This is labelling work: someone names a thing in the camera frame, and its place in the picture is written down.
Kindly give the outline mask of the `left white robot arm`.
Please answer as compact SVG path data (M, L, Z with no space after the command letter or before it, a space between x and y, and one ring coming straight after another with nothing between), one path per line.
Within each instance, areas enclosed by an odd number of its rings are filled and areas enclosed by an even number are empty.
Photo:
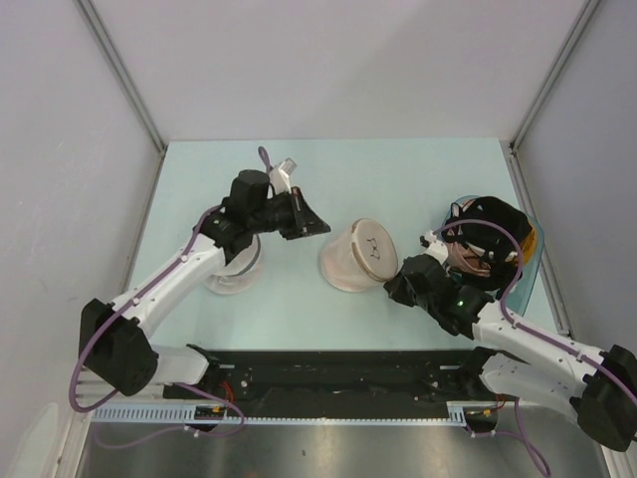
M108 303L88 302L81 313L80 364L133 396L151 383L185 383L196 396L213 395L219 372L189 346L153 347L161 322L198 285L219 274L259 235L296 240L329 232L296 186L277 189L273 174L243 170L220 205L206 211L188 242L153 277Z

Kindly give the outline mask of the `pink mesh laundry bag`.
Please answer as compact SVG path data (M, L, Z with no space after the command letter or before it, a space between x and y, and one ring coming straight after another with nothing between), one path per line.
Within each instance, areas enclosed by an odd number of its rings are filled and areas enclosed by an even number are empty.
M369 218L357 219L328 243L319 263L325 280L349 293L380 287L398 272L398 255L389 232Z

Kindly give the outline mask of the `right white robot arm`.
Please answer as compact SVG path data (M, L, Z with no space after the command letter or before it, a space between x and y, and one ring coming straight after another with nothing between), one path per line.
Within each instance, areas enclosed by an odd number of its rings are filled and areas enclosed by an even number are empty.
M482 364L461 371L471 399L515 395L574 420L600 445L625 452L636 438L636 357L549 333L502 302L451 279L437 259L407 258L384 289L394 302L423 309L453 336L495 347Z

